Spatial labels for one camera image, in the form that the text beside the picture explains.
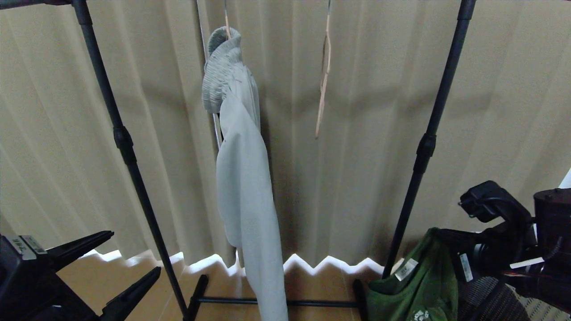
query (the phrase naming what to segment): curtain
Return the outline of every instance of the curtain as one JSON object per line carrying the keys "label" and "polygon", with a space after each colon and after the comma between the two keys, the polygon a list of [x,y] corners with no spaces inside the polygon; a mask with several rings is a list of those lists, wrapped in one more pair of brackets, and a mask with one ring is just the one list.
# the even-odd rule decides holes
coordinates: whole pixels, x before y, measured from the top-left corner
{"label": "curtain", "polygon": [[[90,1],[103,60],[170,254],[234,263],[202,106],[203,41],[223,1]],[[283,254],[384,263],[456,25],[458,1],[228,0],[260,90]],[[499,183],[532,210],[571,167],[571,6],[478,1],[403,250],[432,226],[486,228],[456,205]],[[46,247],[99,230],[130,257],[152,237],[69,6],[0,12],[0,211]]]}

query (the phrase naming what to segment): wooden floor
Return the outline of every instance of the wooden floor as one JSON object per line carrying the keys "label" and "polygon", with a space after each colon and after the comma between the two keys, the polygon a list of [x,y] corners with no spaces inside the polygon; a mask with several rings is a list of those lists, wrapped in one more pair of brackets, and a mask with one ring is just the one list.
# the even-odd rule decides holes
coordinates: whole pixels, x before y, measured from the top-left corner
{"label": "wooden floor", "polygon": [[[98,314],[114,296],[121,293],[141,276],[155,267],[157,262],[144,254],[125,261],[115,259],[109,262],[99,255],[83,257],[58,272],[58,275]],[[174,270],[188,303],[198,277],[207,274],[210,282],[208,296],[229,296],[253,298],[248,282],[239,272],[233,275],[220,262],[194,271],[182,260],[174,263]],[[368,267],[348,274],[334,265],[326,264],[315,275],[311,275],[297,263],[285,272],[285,288],[288,299],[355,300],[352,282],[356,278],[372,280],[380,275]],[[290,307],[289,319],[359,321],[359,312],[350,308]],[[176,300],[164,269],[159,280],[137,305],[127,320],[182,320]],[[256,321],[260,320],[258,307],[246,304],[202,304],[197,320],[201,321]]]}

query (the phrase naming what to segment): light under curtain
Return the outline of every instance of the light under curtain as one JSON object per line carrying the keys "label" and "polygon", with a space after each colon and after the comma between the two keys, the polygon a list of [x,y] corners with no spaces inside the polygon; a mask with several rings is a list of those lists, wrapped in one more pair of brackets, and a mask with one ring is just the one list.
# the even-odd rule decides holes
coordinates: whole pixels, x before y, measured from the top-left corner
{"label": "light under curtain", "polygon": [[[228,0],[259,86],[284,260],[381,264],[456,25],[457,1]],[[170,254],[227,265],[216,141],[202,106],[205,38],[223,1],[90,1],[100,49]],[[405,234],[481,230],[456,202],[492,179],[528,209],[571,167],[571,7],[481,0]],[[51,247],[99,230],[100,252],[154,250],[73,8],[0,12],[0,228]]]}

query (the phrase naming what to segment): green cloth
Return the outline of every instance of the green cloth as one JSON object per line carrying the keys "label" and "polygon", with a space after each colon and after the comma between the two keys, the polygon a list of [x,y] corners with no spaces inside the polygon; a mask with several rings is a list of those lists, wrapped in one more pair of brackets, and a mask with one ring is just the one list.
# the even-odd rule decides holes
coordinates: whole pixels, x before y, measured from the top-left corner
{"label": "green cloth", "polygon": [[[437,230],[428,230],[394,274],[369,283],[369,321],[457,319],[458,284],[448,248],[435,237]],[[406,275],[414,261],[418,264]]]}

